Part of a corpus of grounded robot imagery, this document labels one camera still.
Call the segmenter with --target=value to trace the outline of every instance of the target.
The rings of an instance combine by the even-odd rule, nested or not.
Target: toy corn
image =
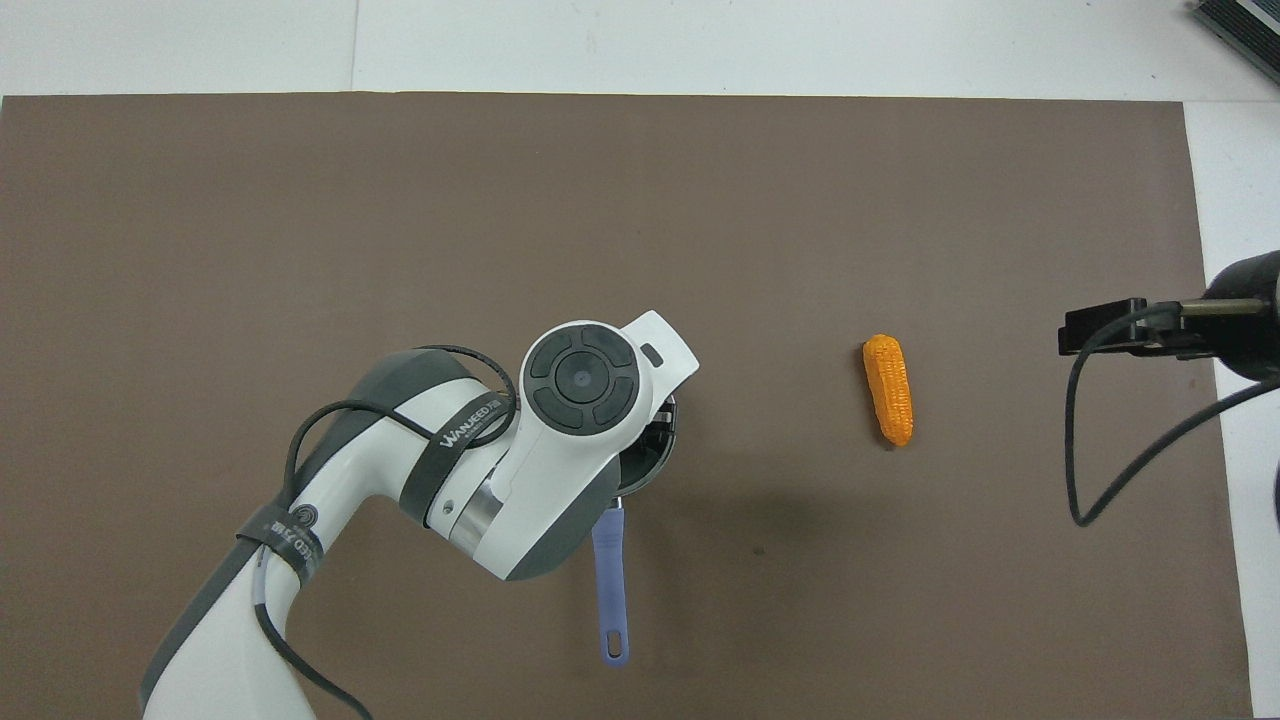
[[[863,365],[867,368],[867,384],[876,404],[881,433],[893,445],[905,446],[911,439],[915,418],[902,346],[887,334],[872,336],[863,345]]]

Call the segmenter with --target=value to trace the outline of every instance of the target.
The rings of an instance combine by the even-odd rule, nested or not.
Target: white table surface
[[[0,0],[0,95],[344,90],[1185,101],[1206,278],[1280,247],[1280,86],[1183,0]],[[1280,398],[1222,436],[1254,714],[1280,715]]]

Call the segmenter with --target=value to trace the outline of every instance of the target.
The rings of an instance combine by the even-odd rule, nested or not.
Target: handle hole
[[[617,630],[609,630],[604,634],[604,641],[608,643],[609,657],[617,660],[622,657],[622,633]]]

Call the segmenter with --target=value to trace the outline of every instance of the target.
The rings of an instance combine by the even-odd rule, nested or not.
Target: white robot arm
[[[370,496],[396,500],[500,579],[557,568],[618,495],[620,454],[695,370],[653,311],[622,328],[575,322],[545,333],[522,363],[518,413],[443,350],[384,359],[351,398],[398,419],[346,410],[293,475],[294,492],[242,528],[147,669],[145,720],[315,717],[255,605],[283,628],[324,548]]]

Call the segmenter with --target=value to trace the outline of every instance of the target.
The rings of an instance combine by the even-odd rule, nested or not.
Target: control button panel
[[[571,436],[603,433],[635,405],[640,368],[625,337],[605,325],[571,325],[543,338],[525,370],[529,406]]]

